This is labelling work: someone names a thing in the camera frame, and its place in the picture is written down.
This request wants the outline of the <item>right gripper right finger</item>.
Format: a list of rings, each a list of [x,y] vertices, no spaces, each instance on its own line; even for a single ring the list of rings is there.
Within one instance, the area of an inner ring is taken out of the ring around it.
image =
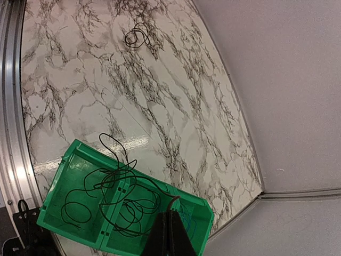
[[[180,215],[176,211],[169,211],[169,255],[196,255]]]

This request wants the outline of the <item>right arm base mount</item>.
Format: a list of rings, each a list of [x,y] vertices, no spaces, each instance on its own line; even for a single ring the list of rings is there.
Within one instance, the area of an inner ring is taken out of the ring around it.
[[[18,209],[13,219],[19,237],[4,243],[2,255],[60,255],[51,232],[37,224],[40,210],[30,210],[23,199],[18,201]]]

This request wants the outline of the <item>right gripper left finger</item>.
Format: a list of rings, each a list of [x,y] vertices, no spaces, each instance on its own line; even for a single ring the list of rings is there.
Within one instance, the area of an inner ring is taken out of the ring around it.
[[[158,213],[152,225],[142,255],[167,255],[167,213]]]

